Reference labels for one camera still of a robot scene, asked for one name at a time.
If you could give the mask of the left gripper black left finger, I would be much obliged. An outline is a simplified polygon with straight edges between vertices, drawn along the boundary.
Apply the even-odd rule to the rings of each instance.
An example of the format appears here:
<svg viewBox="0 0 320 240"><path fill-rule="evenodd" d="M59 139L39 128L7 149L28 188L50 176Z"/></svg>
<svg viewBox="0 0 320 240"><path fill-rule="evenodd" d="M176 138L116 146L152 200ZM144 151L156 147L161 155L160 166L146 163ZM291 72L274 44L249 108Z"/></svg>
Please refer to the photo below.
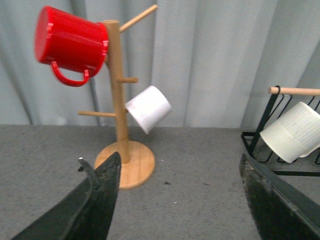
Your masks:
<svg viewBox="0 0 320 240"><path fill-rule="evenodd" d="M110 155L98 168L80 158L87 177L53 208L14 236L15 240L105 240L118 197L121 157Z"/></svg>

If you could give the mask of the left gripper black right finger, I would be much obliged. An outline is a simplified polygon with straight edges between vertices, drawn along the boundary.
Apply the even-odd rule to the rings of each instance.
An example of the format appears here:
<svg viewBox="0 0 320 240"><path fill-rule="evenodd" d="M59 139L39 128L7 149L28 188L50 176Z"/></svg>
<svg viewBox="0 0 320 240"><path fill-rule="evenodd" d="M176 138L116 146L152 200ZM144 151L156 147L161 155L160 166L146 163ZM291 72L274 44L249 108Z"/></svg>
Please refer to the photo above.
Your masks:
<svg viewBox="0 0 320 240"><path fill-rule="evenodd" d="M318 240L320 206L247 154L239 172L250 213L263 240Z"/></svg>

